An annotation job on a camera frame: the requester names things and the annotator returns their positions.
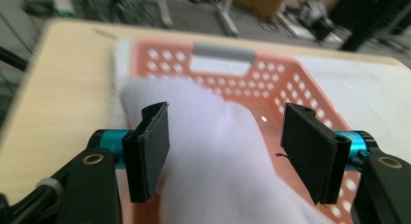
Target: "white cloth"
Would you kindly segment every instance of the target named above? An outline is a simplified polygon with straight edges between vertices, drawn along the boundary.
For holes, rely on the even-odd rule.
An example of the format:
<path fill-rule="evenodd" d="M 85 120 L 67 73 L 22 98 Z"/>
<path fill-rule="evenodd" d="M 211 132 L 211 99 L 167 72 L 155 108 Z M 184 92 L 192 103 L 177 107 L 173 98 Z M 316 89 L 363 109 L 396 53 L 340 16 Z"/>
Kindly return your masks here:
<path fill-rule="evenodd" d="M 187 80 L 132 80 L 120 99 L 133 128 L 144 107 L 170 104 L 162 223 L 332 223 L 277 176 L 247 108 Z"/>

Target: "equipment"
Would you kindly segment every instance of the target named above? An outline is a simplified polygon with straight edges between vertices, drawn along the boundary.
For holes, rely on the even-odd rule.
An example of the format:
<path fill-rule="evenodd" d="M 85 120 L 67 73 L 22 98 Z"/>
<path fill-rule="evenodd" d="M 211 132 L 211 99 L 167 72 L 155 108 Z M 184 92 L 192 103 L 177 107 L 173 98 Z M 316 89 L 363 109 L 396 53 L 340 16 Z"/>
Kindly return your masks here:
<path fill-rule="evenodd" d="M 0 194 L 0 223 L 122 223 L 115 169 L 126 169 L 130 199 L 154 198 L 170 142 L 167 103 L 142 110 L 132 130 L 98 130 L 87 148 L 9 207 Z"/>
<path fill-rule="evenodd" d="M 362 172 L 356 223 L 411 223 L 411 165 L 381 151 L 364 131 L 333 132 L 315 111 L 287 103 L 281 146 L 315 204 L 335 204 L 344 170 Z"/>
<path fill-rule="evenodd" d="M 332 22 L 347 29 L 354 30 L 372 13 L 378 0 L 340 0 L 331 11 Z"/>
<path fill-rule="evenodd" d="M 319 0 L 298 0 L 286 7 L 284 15 L 289 14 L 296 16 L 299 23 L 318 41 L 324 40 L 333 31 L 333 23 L 328 19 L 326 5 Z"/>

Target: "floor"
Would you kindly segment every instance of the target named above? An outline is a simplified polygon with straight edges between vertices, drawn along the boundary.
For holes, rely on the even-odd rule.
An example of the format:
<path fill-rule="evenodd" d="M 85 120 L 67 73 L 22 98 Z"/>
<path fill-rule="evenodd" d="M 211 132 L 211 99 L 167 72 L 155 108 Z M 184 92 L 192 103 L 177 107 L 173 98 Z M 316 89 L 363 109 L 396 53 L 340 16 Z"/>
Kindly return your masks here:
<path fill-rule="evenodd" d="M 22 0 L 0 0 L 0 46 L 6 48 L 22 58 L 30 59 L 35 52 L 37 39 L 41 38 L 44 19 L 29 17 L 21 10 Z M 185 0 L 168 0 L 174 29 L 188 32 L 198 32 L 213 35 L 226 35 L 217 16 L 214 6 L 205 3 L 194 5 Z M 327 48 L 336 50 L 340 44 L 318 43 L 312 40 L 298 39 L 283 27 L 278 20 L 271 23 L 261 21 L 251 14 L 232 8 L 230 16 L 239 30 L 239 37 L 264 42 L 282 43 L 287 45 L 303 46 L 309 48 Z M 154 3 L 146 4 L 146 12 L 143 14 L 143 25 L 160 28 L 159 14 Z M 14 28 L 21 39 L 13 34 L 7 22 Z M 335 34 L 342 39 L 348 37 L 346 31 L 337 29 Z M 411 30 L 405 31 L 401 40 L 411 44 Z M 411 68 L 411 51 L 400 52 L 393 48 L 378 44 L 372 39 L 366 41 L 358 50 L 359 53 L 385 55 L 396 58 L 407 67 Z M 0 62 L 0 126 L 7 108 L 13 101 L 18 84 L 24 74 L 8 65 Z"/>

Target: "cable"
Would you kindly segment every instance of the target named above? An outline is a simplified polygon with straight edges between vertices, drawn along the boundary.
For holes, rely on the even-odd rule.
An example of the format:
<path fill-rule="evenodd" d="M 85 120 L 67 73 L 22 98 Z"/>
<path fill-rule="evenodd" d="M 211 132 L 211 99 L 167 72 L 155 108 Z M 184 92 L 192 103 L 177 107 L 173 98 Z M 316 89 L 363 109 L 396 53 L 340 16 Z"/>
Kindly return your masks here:
<path fill-rule="evenodd" d="M 30 53 L 33 53 L 31 48 L 24 43 L 24 41 L 21 39 L 21 37 L 18 35 L 18 33 L 15 31 L 15 29 L 12 27 L 12 25 L 7 21 L 7 19 L 3 16 L 3 14 L 0 11 L 0 18 L 3 19 L 3 21 L 6 23 L 7 27 L 10 29 L 10 31 L 15 35 L 15 37 L 21 42 L 21 44 L 29 51 Z"/>
<path fill-rule="evenodd" d="M 40 191 L 39 194 L 33 197 L 33 200 L 31 200 L 30 204 L 28 204 L 21 213 L 15 216 L 12 223 L 31 223 L 32 218 L 50 206 L 55 200 L 55 192 L 51 187 L 42 185 L 36 188 L 36 190 Z"/>
<path fill-rule="evenodd" d="M 28 63 L 26 60 L 2 47 L 0 47 L 0 61 L 16 67 L 21 72 L 25 71 Z"/>
<path fill-rule="evenodd" d="M 155 21 L 154 17 L 146 9 L 144 9 L 144 15 L 143 16 L 144 16 L 145 20 L 147 20 L 148 23 L 151 25 L 151 27 L 156 28 L 156 26 L 154 24 L 154 21 Z"/>
<path fill-rule="evenodd" d="M 269 33 L 278 33 L 280 31 L 278 26 L 273 22 L 259 21 L 259 25 L 263 30 L 265 30 L 266 32 L 269 32 Z"/>
<path fill-rule="evenodd" d="M 292 33 L 290 33 L 290 31 L 289 31 L 284 25 L 282 25 L 282 27 L 283 27 L 283 30 L 284 30 L 285 35 L 287 35 L 287 37 L 288 37 L 289 39 L 294 39 L 294 38 L 296 38 L 295 36 L 293 36 Z"/>

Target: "black cable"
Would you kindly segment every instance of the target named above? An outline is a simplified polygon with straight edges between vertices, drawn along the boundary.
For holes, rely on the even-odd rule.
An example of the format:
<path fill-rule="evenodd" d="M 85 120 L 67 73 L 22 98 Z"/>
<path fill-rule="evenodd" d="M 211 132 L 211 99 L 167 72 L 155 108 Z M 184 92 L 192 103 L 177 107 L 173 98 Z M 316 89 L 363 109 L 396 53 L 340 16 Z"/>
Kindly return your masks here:
<path fill-rule="evenodd" d="M 259 21 L 259 25 L 260 25 L 260 28 L 262 28 L 263 30 L 269 33 L 278 33 L 280 31 L 278 26 L 273 22 Z"/>
<path fill-rule="evenodd" d="M 145 20 L 148 21 L 151 27 L 156 28 L 154 24 L 154 21 L 155 21 L 154 16 L 152 16 L 146 9 L 144 9 L 143 17 L 145 18 Z"/>
<path fill-rule="evenodd" d="M 41 185 L 37 187 L 36 190 L 39 191 L 38 195 L 31 200 L 30 204 L 28 204 L 18 215 L 14 217 L 12 224 L 31 223 L 33 218 L 54 203 L 56 193 L 51 187 Z"/>
<path fill-rule="evenodd" d="M 18 216 L 24 212 L 42 193 L 44 187 L 37 187 L 30 194 L 28 194 L 23 200 L 19 201 L 11 207 L 13 216 Z"/>
<path fill-rule="evenodd" d="M 294 38 L 296 38 L 295 36 L 293 36 L 293 34 L 290 33 L 290 31 L 289 31 L 284 25 L 282 25 L 282 27 L 283 27 L 283 30 L 284 30 L 285 35 L 287 35 L 287 37 L 288 37 L 289 39 L 294 39 Z"/>
<path fill-rule="evenodd" d="M 21 57 L 15 55 L 14 53 L 2 47 L 0 47 L 0 61 L 3 61 L 19 69 L 21 72 L 25 72 L 25 69 L 28 64 L 27 60 L 22 59 Z"/>
<path fill-rule="evenodd" d="M 6 23 L 7 27 L 10 29 L 10 31 L 12 31 L 13 35 L 15 35 L 15 37 L 21 42 L 21 44 L 25 47 L 25 49 L 27 49 L 27 51 L 29 51 L 30 53 L 33 53 L 33 51 L 31 50 L 31 48 L 26 45 L 24 43 L 24 41 L 20 38 L 20 36 L 18 35 L 18 33 L 15 31 L 15 29 L 12 27 L 12 25 L 7 21 L 7 19 L 3 16 L 3 14 L 0 12 L 0 18 L 3 19 L 3 21 Z"/>

